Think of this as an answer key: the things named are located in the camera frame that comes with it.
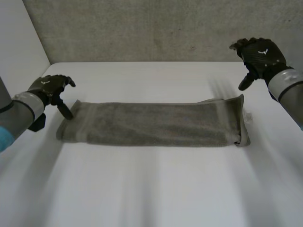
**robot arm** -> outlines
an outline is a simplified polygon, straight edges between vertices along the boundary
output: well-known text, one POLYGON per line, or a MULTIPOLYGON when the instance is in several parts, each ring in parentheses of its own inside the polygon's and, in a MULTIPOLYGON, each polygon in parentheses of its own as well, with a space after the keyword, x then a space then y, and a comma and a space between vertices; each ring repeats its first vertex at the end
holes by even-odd
POLYGON ((266 82, 271 97, 278 101, 303 130, 303 74, 286 65, 286 59, 269 39, 240 39, 230 46, 242 58, 249 73, 239 85, 247 89, 254 80, 266 82))
POLYGON ((72 113, 60 99, 60 93, 68 84, 75 86, 70 77, 63 75, 40 77, 27 92, 11 98, 0 78, 0 152, 26 129, 44 128, 46 116, 43 112, 49 104, 56 105, 66 119, 72 119, 72 113))
POLYGON ((303 74, 283 70, 269 81, 268 90, 303 130, 303 74))

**gray wall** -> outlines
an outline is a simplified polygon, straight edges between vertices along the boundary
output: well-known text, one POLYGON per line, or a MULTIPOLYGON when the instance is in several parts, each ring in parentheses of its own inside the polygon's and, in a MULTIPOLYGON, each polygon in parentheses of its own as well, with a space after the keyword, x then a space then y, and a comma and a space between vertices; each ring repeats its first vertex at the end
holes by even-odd
POLYGON ((239 61, 243 37, 303 53, 302 0, 23 0, 51 63, 239 61))

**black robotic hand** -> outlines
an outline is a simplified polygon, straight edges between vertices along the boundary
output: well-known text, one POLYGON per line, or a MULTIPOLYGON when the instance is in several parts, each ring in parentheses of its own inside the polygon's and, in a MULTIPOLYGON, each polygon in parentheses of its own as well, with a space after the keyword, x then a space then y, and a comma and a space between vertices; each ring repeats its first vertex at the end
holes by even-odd
POLYGON ((249 73, 239 84, 239 90, 247 89, 254 80, 264 79, 266 84, 279 72, 291 69, 277 45, 270 39, 239 39, 230 46, 242 58, 249 73))
POLYGON ((44 103, 44 106, 49 104, 56 105, 62 115, 71 120, 73 115, 69 108, 63 103, 60 98, 60 93, 64 91, 66 85, 70 84, 75 87, 75 82, 63 75, 45 76, 36 79, 29 87, 28 92, 37 95, 44 103))

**towel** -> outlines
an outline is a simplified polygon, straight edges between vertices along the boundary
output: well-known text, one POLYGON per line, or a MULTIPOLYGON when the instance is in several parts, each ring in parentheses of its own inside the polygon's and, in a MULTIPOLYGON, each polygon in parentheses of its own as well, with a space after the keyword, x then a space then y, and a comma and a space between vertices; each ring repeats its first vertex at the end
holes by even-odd
POLYGON ((57 139, 114 146, 247 146, 244 96, 199 103, 85 103, 71 108, 57 139))

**white table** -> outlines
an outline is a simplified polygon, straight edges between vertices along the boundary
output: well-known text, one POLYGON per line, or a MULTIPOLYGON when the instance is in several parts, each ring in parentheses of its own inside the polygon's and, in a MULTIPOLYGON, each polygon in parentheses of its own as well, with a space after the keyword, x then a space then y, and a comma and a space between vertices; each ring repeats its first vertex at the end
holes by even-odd
MULTIPOLYGON (((214 80, 239 95, 246 73, 241 62, 88 62, 44 75, 74 79, 61 95, 72 106, 199 102, 214 97, 214 80)), ((302 226, 303 132, 263 81, 244 95, 246 148, 62 144, 62 116, 47 107, 45 129, 0 155, 1 226, 302 226)))

